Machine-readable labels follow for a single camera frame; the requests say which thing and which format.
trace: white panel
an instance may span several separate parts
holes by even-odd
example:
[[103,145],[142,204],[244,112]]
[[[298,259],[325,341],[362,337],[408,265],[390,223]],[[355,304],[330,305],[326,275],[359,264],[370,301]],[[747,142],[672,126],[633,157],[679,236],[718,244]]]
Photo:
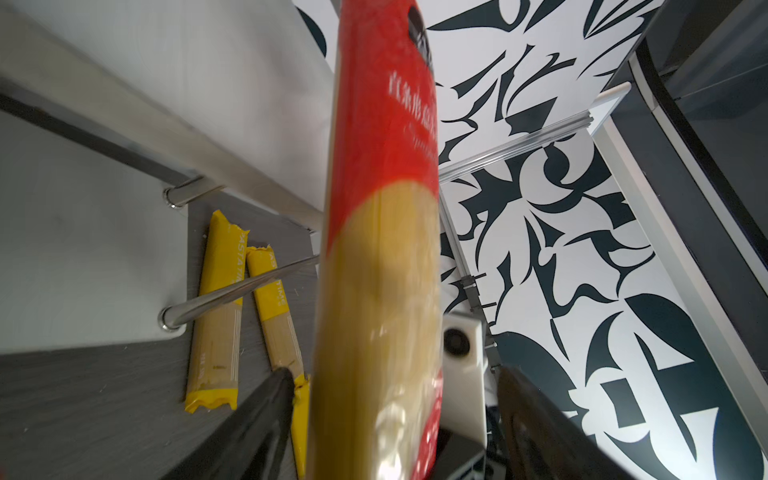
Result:
[[159,180],[0,114],[0,352],[170,339],[186,210]]
[[333,76],[287,0],[5,0],[315,208]]

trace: yellow wrapper end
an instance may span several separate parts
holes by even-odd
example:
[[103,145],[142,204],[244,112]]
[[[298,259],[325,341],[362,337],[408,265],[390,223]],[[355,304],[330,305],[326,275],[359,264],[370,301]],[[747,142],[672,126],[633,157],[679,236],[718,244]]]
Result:
[[304,376],[293,380],[293,420],[290,424],[290,438],[293,441],[293,457],[296,473],[304,478],[306,473],[306,435],[310,422],[310,381]]
[[213,410],[227,403],[232,410],[237,409],[237,389],[197,390],[187,394],[184,411],[194,413],[197,407]]

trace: dark gray surface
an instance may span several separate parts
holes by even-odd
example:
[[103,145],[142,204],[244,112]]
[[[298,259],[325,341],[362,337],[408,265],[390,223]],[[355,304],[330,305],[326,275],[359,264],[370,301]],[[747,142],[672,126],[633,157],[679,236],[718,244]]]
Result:
[[[197,295],[204,235],[217,208],[273,245],[278,264],[312,254],[309,231],[226,194],[189,209],[187,288]],[[283,279],[296,337],[311,371],[316,273]],[[197,447],[228,407],[184,411],[191,331],[157,343],[0,357],[0,472],[16,478],[157,478]],[[253,296],[243,300],[240,398],[269,374]],[[293,451],[280,478],[295,478]]]
[[746,349],[768,379],[768,296],[636,88],[611,116]]

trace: metal rod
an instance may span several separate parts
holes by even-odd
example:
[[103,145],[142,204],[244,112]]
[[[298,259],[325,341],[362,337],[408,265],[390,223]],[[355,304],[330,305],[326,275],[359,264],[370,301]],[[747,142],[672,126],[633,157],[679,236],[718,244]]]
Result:
[[191,322],[209,310],[233,302],[260,286],[272,283],[288,273],[301,270],[305,266],[316,265],[319,261],[320,255],[315,255],[314,257],[289,263],[286,266],[262,273],[261,275],[246,278],[245,280],[225,286],[224,288],[219,288],[216,291],[206,293],[205,295],[193,298],[184,303],[168,306],[160,311],[157,320],[163,330],[171,332],[185,323]]
[[192,200],[197,200],[205,194],[224,188],[215,180],[208,177],[195,177],[187,180],[178,187],[163,190],[163,198],[171,208],[182,208]]
[[462,161],[456,161],[439,171],[440,183],[444,184],[451,180],[470,174],[474,171],[487,167],[497,161],[507,160],[516,157],[525,152],[529,152],[542,145],[549,144],[560,138],[567,137],[576,133],[581,128],[587,127],[592,122],[592,117],[588,111],[581,112],[565,120],[561,120],[541,130],[527,134],[523,137],[513,140],[500,147],[484,151],[474,157],[466,158]]

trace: aluminum rail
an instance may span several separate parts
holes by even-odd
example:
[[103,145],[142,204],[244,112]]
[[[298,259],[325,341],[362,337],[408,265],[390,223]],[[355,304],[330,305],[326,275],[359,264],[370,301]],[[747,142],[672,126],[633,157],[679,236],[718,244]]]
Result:
[[245,280],[225,286],[224,288],[219,288],[211,293],[200,295],[198,298],[193,298],[184,303],[167,306],[160,311],[157,321],[160,323],[160,327],[163,330],[172,332],[209,310],[222,306],[225,303],[233,302],[260,286],[272,283],[288,273],[301,270],[305,266],[317,265],[319,261],[320,255],[315,255],[314,257],[289,263],[286,266],[262,273],[261,275],[246,278]]
[[470,174],[474,171],[487,167],[488,165],[508,158],[516,157],[525,152],[529,152],[542,145],[549,144],[555,140],[574,134],[582,128],[586,128],[592,122],[592,117],[588,111],[560,120],[541,130],[527,134],[523,137],[503,144],[494,149],[484,151],[474,157],[466,158],[448,164],[439,171],[440,183],[444,184],[451,180]]

